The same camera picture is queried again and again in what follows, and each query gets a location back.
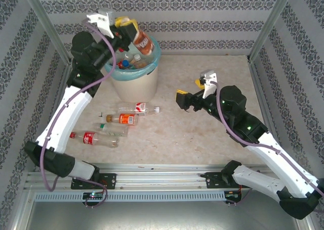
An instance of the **white bucket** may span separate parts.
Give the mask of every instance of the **white bucket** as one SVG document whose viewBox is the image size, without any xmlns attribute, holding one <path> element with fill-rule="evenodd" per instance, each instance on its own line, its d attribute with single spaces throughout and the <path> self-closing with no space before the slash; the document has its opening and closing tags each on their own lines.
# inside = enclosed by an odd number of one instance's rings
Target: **white bucket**
<svg viewBox="0 0 324 230">
<path fill-rule="evenodd" d="M 156 67 L 151 73 L 130 81 L 117 81 L 111 78 L 119 98 L 123 102 L 149 102 L 153 99 L 157 87 Z"/>
</svg>

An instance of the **white bottle cap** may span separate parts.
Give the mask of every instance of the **white bottle cap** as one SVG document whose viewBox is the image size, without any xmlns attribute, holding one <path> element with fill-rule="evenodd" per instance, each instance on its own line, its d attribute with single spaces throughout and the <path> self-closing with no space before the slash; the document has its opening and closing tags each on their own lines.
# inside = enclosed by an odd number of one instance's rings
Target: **white bottle cap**
<svg viewBox="0 0 324 230">
<path fill-rule="evenodd" d="M 139 54 L 134 55 L 135 61 L 139 61 L 141 59 L 141 56 Z"/>
</svg>

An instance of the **blue bottle cap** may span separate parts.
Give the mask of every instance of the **blue bottle cap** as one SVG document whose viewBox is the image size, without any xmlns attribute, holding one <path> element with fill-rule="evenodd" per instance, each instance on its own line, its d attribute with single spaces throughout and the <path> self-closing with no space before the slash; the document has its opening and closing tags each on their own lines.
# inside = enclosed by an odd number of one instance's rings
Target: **blue bottle cap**
<svg viewBox="0 0 324 230">
<path fill-rule="evenodd" d="M 123 66 L 124 67 L 129 67 L 130 63 L 127 60 L 123 60 Z"/>
</svg>

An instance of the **patterned wallpaper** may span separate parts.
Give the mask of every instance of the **patterned wallpaper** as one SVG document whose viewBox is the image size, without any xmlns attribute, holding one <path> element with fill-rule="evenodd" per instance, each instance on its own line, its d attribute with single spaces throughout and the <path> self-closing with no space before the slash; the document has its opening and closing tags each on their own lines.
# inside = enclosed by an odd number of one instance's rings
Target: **patterned wallpaper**
<svg viewBox="0 0 324 230">
<path fill-rule="evenodd" d="M 281 145 L 318 178 L 324 177 L 323 4 L 289 0 L 254 61 Z M 324 214 L 311 216 L 324 229 Z"/>
<path fill-rule="evenodd" d="M 159 42 L 163 54 L 248 55 L 276 0 L 41 0 L 65 47 L 86 14 L 112 8 Z"/>
<path fill-rule="evenodd" d="M 33 164 L 22 150 L 53 114 L 64 64 L 27 0 L 0 0 L 0 230 Z"/>
</svg>

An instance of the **trash bin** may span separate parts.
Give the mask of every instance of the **trash bin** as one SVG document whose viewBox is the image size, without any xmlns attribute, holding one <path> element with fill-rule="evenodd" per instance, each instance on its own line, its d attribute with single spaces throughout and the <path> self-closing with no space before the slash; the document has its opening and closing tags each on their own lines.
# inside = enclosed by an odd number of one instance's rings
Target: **trash bin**
<svg viewBox="0 0 324 230">
<path fill-rule="evenodd" d="M 154 43 L 152 52 L 153 62 L 144 68 L 136 70 L 122 70 L 116 67 L 112 73 L 112 83 L 120 99 L 124 102 L 149 102 L 156 93 L 158 62 L 161 56 L 161 49 L 157 41 L 150 36 Z M 130 48 L 130 53 L 137 53 L 138 50 Z M 112 66 L 105 65 L 107 72 L 110 72 Z"/>
</svg>

